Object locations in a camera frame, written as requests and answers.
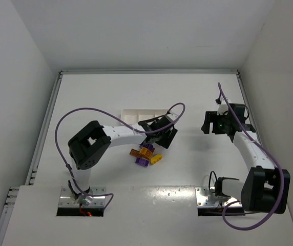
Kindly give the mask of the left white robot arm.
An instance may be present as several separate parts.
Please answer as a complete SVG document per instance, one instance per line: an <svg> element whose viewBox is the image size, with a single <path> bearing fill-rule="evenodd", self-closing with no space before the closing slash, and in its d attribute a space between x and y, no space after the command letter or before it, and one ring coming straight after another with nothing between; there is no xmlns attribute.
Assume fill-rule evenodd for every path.
<svg viewBox="0 0 293 246"><path fill-rule="evenodd" d="M96 120L89 122L68 142L74 176L68 181L68 186L73 198L81 198L81 191L93 193L89 185L90 169L100 161L108 148L157 144L167 149L177 133L174 126L177 118L178 115L167 113L131 126L117 127L103 126Z"/></svg>

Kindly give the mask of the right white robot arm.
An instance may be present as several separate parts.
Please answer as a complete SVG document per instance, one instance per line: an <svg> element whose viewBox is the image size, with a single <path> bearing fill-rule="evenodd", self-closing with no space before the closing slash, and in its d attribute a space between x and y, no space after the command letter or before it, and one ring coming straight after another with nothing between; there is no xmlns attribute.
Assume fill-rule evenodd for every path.
<svg viewBox="0 0 293 246"><path fill-rule="evenodd" d="M279 171L274 162L260 148L255 128L247 124L248 110L243 104L221 103L218 111L207 111L201 131L204 134L226 134L239 150L248 169L245 181L218 177L212 192L217 197L234 197L248 212L268 213L278 198L275 210L286 210L290 173Z"/></svg>

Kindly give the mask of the purple lego brick top pile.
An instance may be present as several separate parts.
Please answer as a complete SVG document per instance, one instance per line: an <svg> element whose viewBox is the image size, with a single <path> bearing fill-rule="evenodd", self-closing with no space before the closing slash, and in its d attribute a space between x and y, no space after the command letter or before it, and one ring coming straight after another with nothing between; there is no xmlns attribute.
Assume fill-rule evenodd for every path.
<svg viewBox="0 0 293 246"><path fill-rule="evenodd" d="M150 150L151 152L154 152L154 146L152 144L145 144L145 145L140 145L140 148L146 148Z"/></svg>

